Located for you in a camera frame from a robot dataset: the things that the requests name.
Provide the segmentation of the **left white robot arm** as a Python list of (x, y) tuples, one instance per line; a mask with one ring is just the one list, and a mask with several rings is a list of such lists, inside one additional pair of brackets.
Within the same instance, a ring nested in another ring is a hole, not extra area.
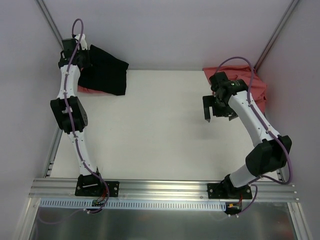
[(80, 35), (62, 41), (58, 67), (61, 72), (60, 90), (50, 107), (58, 127), (69, 137), (79, 165), (75, 195), (97, 197), (105, 189), (96, 163), (91, 159), (86, 141), (88, 116), (78, 98), (81, 69), (90, 65), (89, 50)]

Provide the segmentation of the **black t shirt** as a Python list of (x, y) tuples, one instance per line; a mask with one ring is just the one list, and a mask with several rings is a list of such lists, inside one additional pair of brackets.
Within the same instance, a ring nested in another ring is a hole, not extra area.
[(89, 57), (91, 66), (81, 70), (78, 86), (124, 96), (129, 64), (93, 44), (89, 49)]

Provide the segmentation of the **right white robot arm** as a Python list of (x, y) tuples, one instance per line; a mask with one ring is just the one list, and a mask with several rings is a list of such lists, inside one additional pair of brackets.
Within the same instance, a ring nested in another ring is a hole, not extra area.
[(210, 122), (212, 116), (239, 118), (253, 145), (244, 165), (228, 174), (218, 188), (233, 199), (262, 175), (287, 166), (292, 140), (267, 121), (242, 79), (230, 80), (225, 72), (217, 72), (209, 82), (213, 93), (202, 98), (204, 119)]

